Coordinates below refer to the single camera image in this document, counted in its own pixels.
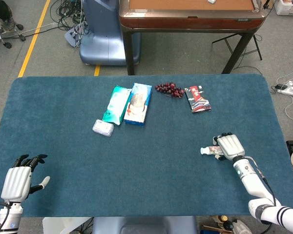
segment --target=office chair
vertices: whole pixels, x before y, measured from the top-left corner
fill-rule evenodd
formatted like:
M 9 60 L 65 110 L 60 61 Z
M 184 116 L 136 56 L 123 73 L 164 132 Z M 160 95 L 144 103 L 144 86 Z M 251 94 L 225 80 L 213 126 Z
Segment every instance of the office chair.
M 10 49 L 12 47 L 12 44 L 9 42 L 5 42 L 2 38 L 2 35 L 10 32 L 16 32 L 19 35 L 21 41 L 25 41 L 26 38 L 16 29 L 18 28 L 19 30 L 23 30 L 24 27 L 23 25 L 18 24 L 14 21 L 11 8 L 4 1 L 0 1 L 0 4 L 0 13 L 5 13 L 4 19 L 0 18 L 0 41 L 6 48 Z

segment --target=yellow floor line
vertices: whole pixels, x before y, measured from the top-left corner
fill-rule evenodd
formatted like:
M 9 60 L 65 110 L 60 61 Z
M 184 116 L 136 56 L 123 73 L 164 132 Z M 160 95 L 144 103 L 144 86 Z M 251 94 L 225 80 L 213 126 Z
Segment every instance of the yellow floor line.
M 50 1 L 51 0 L 46 0 L 46 2 L 45 2 L 44 8 L 42 10 L 42 13 L 41 13 L 38 25 L 37 25 L 37 29 L 35 31 L 35 35 L 33 36 L 33 39 L 31 40 L 30 46 L 28 48 L 26 57 L 24 59 L 24 62 L 23 62 L 23 65 L 21 67 L 21 70 L 20 70 L 20 73 L 19 73 L 18 77 L 22 77 L 24 75 L 24 73 L 25 73 L 26 66 L 27 66 L 28 61 L 30 59 L 31 53 L 33 52 L 33 49 L 34 49 L 34 46 L 35 46 L 35 43 L 36 43 L 36 40 L 37 40 L 37 37 L 38 37 L 38 34 L 36 34 L 36 33 L 38 33 L 40 31 L 40 27 L 42 26 L 42 22 L 43 22 L 45 13 L 47 12 L 47 9 L 48 9 Z
M 100 65 L 96 65 L 96 69 L 94 69 L 94 76 L 98 77 L 100 74 Z

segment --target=red grapes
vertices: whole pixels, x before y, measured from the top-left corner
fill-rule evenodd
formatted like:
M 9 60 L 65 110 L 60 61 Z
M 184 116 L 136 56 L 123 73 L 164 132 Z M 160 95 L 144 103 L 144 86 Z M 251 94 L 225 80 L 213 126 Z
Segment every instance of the red grapes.
M 182 98 L 185 92 L 182 88 L 177 88 L 176 84 L 173 82 L 156 85 L 155 89 L 157 92 L 168 94 L 176 98 Z

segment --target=wooden table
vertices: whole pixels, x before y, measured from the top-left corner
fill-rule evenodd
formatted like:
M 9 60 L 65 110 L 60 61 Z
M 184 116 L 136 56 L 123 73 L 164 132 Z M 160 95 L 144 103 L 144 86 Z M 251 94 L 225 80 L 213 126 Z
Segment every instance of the wooden table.
M 134 75 L 135 32 L 238 33 L 241 39 L 222 72 L 228 74 L 266 15 L 260 0 L 120 0 L 119 17 L 128 75 Z

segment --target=floor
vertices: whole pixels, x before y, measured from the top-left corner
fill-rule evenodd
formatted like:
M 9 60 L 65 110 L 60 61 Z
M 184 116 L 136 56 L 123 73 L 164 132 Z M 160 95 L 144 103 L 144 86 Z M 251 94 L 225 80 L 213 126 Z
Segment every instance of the floor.
M 24 31 L 37 27 L 45 1 L 6 0 L 13 9 L 14 18 L 24 25 Z M 42 25 L 52 23 L 49 9 Z M 278 16 L 273 9 L 258 33 L 262 37 L 259 47 L 263 56 L 260 61 L 257 53 L 243 58 L 241 66 L 258 68 L 267 79 L 269 86 L 276 84 L 278 77 L 293 72 L 293 16 Z M 85 65 L 79 57 L 79 49 L 73 49 L 64 39 L 64 31 L 54 29 L 39 34 L 23 76 L 93 76 L 95 66 Z M 219 74 L 224 68 L 230 52 L 224 41 L 212 45 L 220 34 L 143 34 L 142 56 L 136 66 L 137 75 L 153 74 Z M 0 45 L 0 119 L 11 83 L 18 77 L 32 37 L 25 42 L 8 39 L 11 49 Z M 229 40 L 233 46 L 238 36 Z M 251 41 L 247 50 L 254 48 Z M 258 73 L 255 68 L 242 67 L 233 73 Z M 126 68 L 102 66 L 100 76 L 126 75 Z M 281 78 L 279 82 L 293 79 L 293 74 Z M 284 109 L 291 98 L 282 94 L 272 94 L 276 114 L 281 125 L 284 139 L 293 140 L 293 120 L 287 117 Z M 293 118 L 293 105 L 288 108 Z M 238 217 L 253 231 L 260 233 L 265 229 L 250 216 Z M 199 223 L 209 224 L 208 217 L 199 217 Z M 42 218 L 23 218 L 21 234 L 42 233 Z M 286 234 L 286 230 L 276 225 L 268 233 Z

